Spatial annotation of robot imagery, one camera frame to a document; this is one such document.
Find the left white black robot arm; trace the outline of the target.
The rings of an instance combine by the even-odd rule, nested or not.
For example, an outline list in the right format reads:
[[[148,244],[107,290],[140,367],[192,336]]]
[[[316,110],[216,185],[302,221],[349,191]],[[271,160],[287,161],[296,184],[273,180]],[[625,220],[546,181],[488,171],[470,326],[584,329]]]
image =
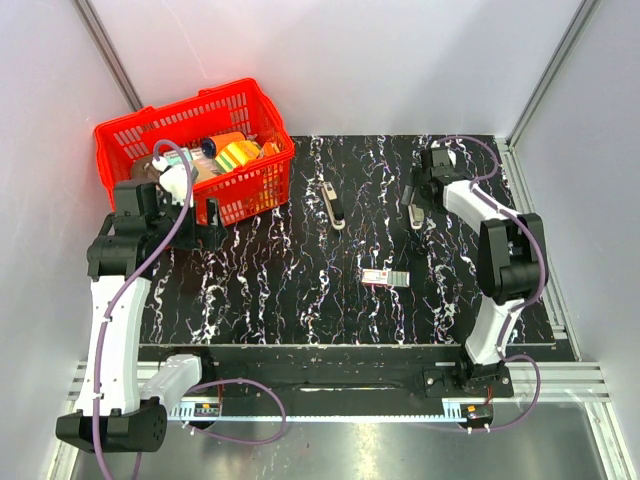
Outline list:
[[[151,180],[125,180],[113,190],[114,210],[87,251],[92,328],[86,373],[74,412],[56,421],[56,437],[82,451],[155,452],[169,412],[190,390],[211,392],[213,357],[194,347],[173,351],[144,384],[138,382],[140,328],[151,287],[154,252],[219,245],[219,224],[197,224]]]

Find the red white staple box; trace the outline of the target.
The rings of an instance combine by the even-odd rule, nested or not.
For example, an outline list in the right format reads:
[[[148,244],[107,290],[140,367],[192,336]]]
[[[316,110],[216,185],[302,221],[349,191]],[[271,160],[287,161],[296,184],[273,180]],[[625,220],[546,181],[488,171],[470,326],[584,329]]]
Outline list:
[[[406,271],[363,269],[361,282],[366,285],[408,288],[410,286],[410,273]]]

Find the beige stapler top cover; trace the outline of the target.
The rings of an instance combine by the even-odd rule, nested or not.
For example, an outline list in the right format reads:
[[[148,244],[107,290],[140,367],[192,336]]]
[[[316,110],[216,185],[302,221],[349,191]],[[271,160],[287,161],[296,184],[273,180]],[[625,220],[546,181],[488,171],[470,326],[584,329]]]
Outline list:
[[[424,210],[415,203],[408,206],[410,226],[413,230],[420,230],[424,223]]]

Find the stapler base with black magazine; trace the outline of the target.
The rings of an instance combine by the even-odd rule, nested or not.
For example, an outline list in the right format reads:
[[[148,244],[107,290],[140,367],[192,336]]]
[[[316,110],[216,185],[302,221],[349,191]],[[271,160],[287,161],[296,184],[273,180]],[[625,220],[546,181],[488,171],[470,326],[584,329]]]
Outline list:
[[[332,227],[337,231],[342,230],[346,225],[344,210],[336,190],[330,182],[322,183],[322,195]]]

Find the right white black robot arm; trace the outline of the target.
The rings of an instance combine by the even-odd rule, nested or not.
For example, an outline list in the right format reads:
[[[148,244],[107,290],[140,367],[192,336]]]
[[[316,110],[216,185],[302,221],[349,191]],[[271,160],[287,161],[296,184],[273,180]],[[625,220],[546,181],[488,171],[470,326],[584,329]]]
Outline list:
[[[439,143],[421,152],[401,203],[419,229],[426,206],[456,215],[479,237],[475,262],[482,302],[461,347],[452,383],[468,396],[486,393],[506,376],[503,356],[520,312],[540,298],[548,282],[544,226],[535,213],[519,213],[489,196],[456,170]]]

